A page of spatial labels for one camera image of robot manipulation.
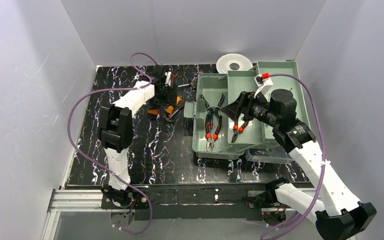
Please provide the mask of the orange black needle-nose pliers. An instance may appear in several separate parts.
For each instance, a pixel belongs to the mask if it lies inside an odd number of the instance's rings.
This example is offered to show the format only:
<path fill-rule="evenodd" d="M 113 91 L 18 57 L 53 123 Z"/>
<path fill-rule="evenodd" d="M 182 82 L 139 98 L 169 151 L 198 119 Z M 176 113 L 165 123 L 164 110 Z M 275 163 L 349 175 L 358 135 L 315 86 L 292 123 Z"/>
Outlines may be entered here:
<path fill-rule="evenodd" d="M 239 125 L 238 121 L 234 121 L 234 125 L 232 128 L 233 129 L 233 136 L 231 139 L 232 143 L 234 143 L 237 140 L 238 136 L 245 130 L 248 124 L 249 124 L 249 121 L 244 121 L 242 125 Z"/>

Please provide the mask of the black handle pliers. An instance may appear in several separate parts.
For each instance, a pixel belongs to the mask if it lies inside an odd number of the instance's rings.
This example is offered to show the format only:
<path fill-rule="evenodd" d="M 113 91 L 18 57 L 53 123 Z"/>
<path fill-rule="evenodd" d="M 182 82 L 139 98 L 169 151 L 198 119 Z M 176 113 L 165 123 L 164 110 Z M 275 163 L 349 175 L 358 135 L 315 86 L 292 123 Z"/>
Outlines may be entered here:
<path fill-rule="evenodd" d="M 210 96 L 210 100 L 206 100 L 206 98 L 204 97 L 203 94 L 201 94 L 199 96 L 199 99 L 200 100 L 203 100 L 204 101 L 204 106 L 205 106 L 205 110 L 210 113 L 210 114 L 215 114 L 215 115 L 218 115 L 219 114 L 219 111 L 221 110 L 222 108 L 222 105 L 225 101 L 225 94 L 222 93 L 220 96 L 214 96 L 214 95 L 211 95 Z"/>

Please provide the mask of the translucent lid green toolbox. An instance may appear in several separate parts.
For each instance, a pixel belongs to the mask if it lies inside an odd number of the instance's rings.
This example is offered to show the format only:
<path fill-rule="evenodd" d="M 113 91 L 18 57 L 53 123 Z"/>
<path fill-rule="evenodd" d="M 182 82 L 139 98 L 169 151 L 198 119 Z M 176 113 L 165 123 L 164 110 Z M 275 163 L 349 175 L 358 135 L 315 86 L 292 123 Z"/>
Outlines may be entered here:
<path fill-rule="evenodd" d="M 184 116 L 194 120 L 197 157 L 236 160 L 248 149 L 275 147 L 290 152 L 314 139 L 299 76 L 295 61 L 200 74 L 196 101 L 184 108 Z"/>

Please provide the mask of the orange black cutting pliers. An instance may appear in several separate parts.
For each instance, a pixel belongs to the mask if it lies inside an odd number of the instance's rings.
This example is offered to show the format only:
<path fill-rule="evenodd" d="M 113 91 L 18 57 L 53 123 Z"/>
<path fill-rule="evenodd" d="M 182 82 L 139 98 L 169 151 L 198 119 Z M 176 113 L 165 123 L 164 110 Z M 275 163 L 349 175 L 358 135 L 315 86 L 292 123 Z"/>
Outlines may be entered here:
<path fill-rule="evenodd" d="M 217 117 L 218 122 L 217 126 L 214 127 L 213 114 L 208 113 L 205 118 L 204 129 L 205 129 L 205 139 L 206 139 L 206 150 L 212 152 L 214 149 L 215 142 L 219 138 L 219 134 L 222 128 L 223 117 L 220 115 Z"/>

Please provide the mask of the orange utility knife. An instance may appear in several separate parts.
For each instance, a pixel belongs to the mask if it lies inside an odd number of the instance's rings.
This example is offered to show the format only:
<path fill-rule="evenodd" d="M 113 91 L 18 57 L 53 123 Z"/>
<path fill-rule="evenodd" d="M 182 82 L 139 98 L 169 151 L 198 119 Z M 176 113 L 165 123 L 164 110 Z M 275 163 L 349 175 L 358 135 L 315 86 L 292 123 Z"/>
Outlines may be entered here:
<path fill-rule="evenodd" d="M 181 103 L 181 101 L 182 101 L 182 97 L 181 96 L 177 96 L 175 101 L 173 103 L 169 104 L 165 108 L 165 115 L 167 117 L 171 117 L 172 114 L 174 113 L 174 111 L 178 108 L 178 106 Z"/>

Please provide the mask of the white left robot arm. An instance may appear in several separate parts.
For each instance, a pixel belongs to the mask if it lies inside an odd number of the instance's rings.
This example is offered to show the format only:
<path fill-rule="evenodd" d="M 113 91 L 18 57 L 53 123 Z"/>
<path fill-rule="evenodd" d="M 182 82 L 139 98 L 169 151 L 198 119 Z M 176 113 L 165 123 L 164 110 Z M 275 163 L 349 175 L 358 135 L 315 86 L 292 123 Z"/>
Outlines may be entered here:
<path fill-rule="evenodd" d="M 133 118 L 138 110 L 148 104 L 148 117 L 159 116 L 162 106 L 173 108 L 178 104 L 177 88 L 174 75 L 167 66 L 155 65 L 146 76 L 135 84 L 134 90 L 127 92 L 110 106 L 103 106 L 99 111 L 98 138 L 104 148 L 108 167 L 122 181 L 110 176 L 108 185 L 102 193 L 119 203 L 128 197 L 128 148 L 133 141 Z"/>

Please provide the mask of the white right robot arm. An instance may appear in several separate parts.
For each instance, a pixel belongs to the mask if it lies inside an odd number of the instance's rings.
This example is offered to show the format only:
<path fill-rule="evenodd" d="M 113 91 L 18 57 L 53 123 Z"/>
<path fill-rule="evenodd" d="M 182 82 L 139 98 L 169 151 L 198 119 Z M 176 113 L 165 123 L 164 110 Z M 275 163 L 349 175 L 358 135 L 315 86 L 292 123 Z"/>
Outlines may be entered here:
<path fill-rule="evenodd" d="M 276 89 L 266 99 L 263 94 L 241 92 L 221 111 L 231 120 L 258 120 L 272 127 L 276 142 L 301 167 L 315 187 L 308 195 L 286 179 L 266 185 L 266 195 L 299 213 L 292 226 L 304 219 L 315 224 L 325 240 L 346 240 L 363 232 L 377 214 L 370 202 L 362 202 L 344 184 L 326 160 L 316 136 L 297 118 L 297 102 L 291 91 Z"/>

